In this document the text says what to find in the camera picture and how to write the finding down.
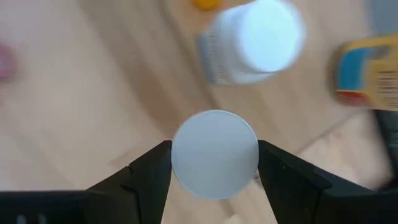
white disc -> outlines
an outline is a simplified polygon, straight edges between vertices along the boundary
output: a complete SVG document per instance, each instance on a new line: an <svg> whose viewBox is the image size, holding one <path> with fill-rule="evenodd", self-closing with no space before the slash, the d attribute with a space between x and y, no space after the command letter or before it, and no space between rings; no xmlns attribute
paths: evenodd
<svg viewBox="0 0 398 224"><path fill-rule="evenodd" d="M257 0L241 16L236 48L248 67L259 72L277 72L299 56L305 28L296 8L285 0Z"/></svg>
<svg viewBox="0 0 398 224"><path fill-rule="evenodd" d="M174 136L172 167L185 189L212 200L239 193L259 162L256 134L238 115L210 110L190 117Z"/></svg>

pink object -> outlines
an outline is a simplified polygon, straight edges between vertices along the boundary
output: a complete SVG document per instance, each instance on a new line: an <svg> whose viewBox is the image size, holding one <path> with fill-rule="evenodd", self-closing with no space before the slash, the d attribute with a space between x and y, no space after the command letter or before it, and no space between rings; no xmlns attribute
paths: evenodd
<svg viewBox="0 0 398 224"><path fill-rule="evenodd" d="M15 64L9 49L0 45L0 77L8 77L14 73Z"/></svg>

bottle label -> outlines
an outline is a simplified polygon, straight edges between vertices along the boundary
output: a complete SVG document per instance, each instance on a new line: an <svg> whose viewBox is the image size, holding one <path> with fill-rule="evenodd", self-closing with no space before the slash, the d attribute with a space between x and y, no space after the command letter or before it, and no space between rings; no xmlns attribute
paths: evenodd
<svg viewBox="0 0 398 224"><path fill-rule="evenodd" d="M336 88L353 106L398 110L398 35L354 42L345 48Z"/></svg>
<svg viewBox="0 0 398 224"><path fill-rule="evenodd" d="M208 81L213 84L233 84L220 61L215 35L212 33L200 35L197 39L197 46Z"/></svg>

wood grain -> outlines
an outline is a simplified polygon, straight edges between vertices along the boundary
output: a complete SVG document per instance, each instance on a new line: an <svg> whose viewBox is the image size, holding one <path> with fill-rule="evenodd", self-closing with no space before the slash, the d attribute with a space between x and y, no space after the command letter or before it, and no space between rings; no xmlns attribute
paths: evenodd
<svg viewBox="0 0 398 224"><path fill-rule="evenodd" d="M190 57L198 62L197 35L205 31L220 11L247 2L250 0L225 1L217 11L202 12L190 1L166 0L165 10ZM307 30L305 48L295 65L255 85L210 86L210 91L220 108L246 119L259 138L297 152L353 113L352 108L341 106L333 98L330 91L333 74L328 63L341 44L370 36L372 32L362 0L291 2L302 13Z"/></svg>
<svg viewBox="0 0 398 224"><path fill-rule="evenodd" d="M172 138L193 113L212 108L237 112L259 137L377 187L391 172L372 116L334 103L325 88L328 54L367 35L361 2L334 2L295 1L311 44L290 70L257 85L224 88L204 80L164 11L170 1L0 1L0 42L17 60L15 77L0 82L0 190L85 189ZM203 15L214 16L182 6L198 27L210 21ZM272 97L280 90L285 94ZM190 195L175 177L163 219L275 223L254 182L215 202Z"/></svg>

wooden table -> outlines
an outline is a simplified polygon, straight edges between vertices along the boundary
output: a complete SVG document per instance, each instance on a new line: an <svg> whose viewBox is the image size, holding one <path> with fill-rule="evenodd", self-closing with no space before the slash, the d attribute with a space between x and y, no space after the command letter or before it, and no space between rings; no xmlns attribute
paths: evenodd
<svg viewBox="0 0 398 224"><path fill-rule="evenodd" d="M372 116L336 103L326 87L331 53L370 35L362 1L293 3L308 29L298 62L256 85L211 86L190 37L216 12L183 0L1 1L0 42L18 71L0 83L0 189L87 188L214 108L239 114L260 138L376 187L391 173ZM174 177L164 221L275 222L254 182L214 202L194 198Z"/></svg>

